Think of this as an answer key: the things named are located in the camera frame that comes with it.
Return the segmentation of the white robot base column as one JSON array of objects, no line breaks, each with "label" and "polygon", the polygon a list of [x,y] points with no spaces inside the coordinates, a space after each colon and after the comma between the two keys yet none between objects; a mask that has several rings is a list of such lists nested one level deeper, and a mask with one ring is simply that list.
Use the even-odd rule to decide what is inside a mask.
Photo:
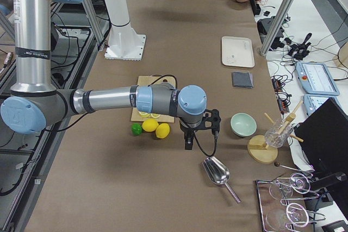
[{"label": "white robot base column", "polygon": [[104,1],[111,23],[105,58],[140,61],[146,36],[132,28],[126,0]]}]

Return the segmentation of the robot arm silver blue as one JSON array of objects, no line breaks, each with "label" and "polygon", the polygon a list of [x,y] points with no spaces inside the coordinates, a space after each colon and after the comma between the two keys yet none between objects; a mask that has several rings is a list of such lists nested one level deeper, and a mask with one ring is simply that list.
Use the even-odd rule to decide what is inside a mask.
[{"label": "robot arm silver blue", "polygon": [[13,0],[16,83],[1,104],[3,122],[13,131],[32,134],[73,115],[98,110],[136,108],[178,117],[185,149],[197,143],[196,132],[210,122],[217,137],[220,116],[208,110],[206,93],[196,85],[177,89],[169,83],[109,90],[57,89],[51,83],[51,3],[83,0]]}]

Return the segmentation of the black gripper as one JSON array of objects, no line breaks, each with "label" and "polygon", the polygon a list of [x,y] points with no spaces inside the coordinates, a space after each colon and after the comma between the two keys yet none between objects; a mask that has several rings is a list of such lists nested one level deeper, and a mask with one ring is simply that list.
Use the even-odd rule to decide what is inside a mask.
[{"label": "black gripper", "polygon": [[217,109],[206,109],[203,114],[196,118],[180,118],[179,126],[184,132],[185,150],[192,150],[192,132],[198,130],[211,130],[214,136],[220,131],[220,112]]}]

